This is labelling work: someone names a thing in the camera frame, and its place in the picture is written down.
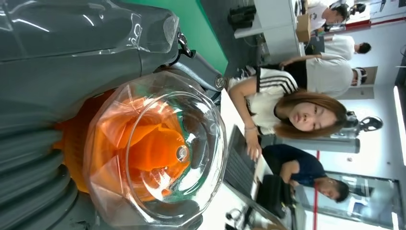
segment person in white shirt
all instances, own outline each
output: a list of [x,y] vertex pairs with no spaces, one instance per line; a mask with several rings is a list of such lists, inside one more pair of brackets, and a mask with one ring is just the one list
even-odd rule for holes
[[245,124],[248,152],[261,152],[259,135],[308,139],[338,132],[347,121],[346,108],[327,95],[298,89],[280,70],[258,68],[256,77],[230,80],[229,95]]
[[324,52],[327,54],[340,55],[346,60],[351,60],[354,53],[366,54],[371,50],[371,45],[367,42],[355,44],[351,36],[334,35],[324,39]]
[[[248,66],[246,68],[250,75],[255,74],[255,68]],[[330,97],[341,96],[351,86],[356,86],[353,83],[356,74],[351,65],[345,58],[335,54],[294,57],[279,65],[264,65],[261,68],[283,68],[295,79],[299,88]]]
[[329,5],[323,1],[309,5],[307,14],[309,14],[310,17],[311,31],[321,28],[325,23],[341,23],[348,17],[348,11],[345,5],[330,8]]

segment black bag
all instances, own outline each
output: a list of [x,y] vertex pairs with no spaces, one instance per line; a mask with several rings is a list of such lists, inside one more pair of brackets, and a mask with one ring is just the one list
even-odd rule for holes
[[291,186],[280,176],[265,175],[259,184],[257,203],[279,218],[285,217],[284,207],[292,207]]

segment woman's hair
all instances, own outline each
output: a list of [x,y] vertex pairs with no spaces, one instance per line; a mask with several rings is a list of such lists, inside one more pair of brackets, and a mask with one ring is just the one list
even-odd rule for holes
[[295,128],[289,119],[285,119],[274,127],[277,136],[293,139],[325,137],[338,132],[347,122],[347,109],[343,104],[336,99],[321,93],[300,90],[291,94],[286,94],[278,101],[277,106],[295,106],[304,102],[313,103],[332,111],[336,115],[337,121],[329,127],[316,129],[310,132],[303,132]]

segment woman's hand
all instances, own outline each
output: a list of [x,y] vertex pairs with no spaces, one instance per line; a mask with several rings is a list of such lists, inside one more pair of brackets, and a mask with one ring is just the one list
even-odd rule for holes
[[257,130],[246,130],[245,140],[247,141],[247,154],[253,161],[256,161],[262,154],[262,148],[258,142]]
[[287,61],[283,61],[283,62],[281,62],[280,64],[279,64],[279,68],[283,68],[283,67],[285,67],[285,66],[288,66],[288,65],[290,65],[290,64],[292,64],[292,63],[294,63],[294,60],[293,59],[289,59],[289,60],[287,60]]

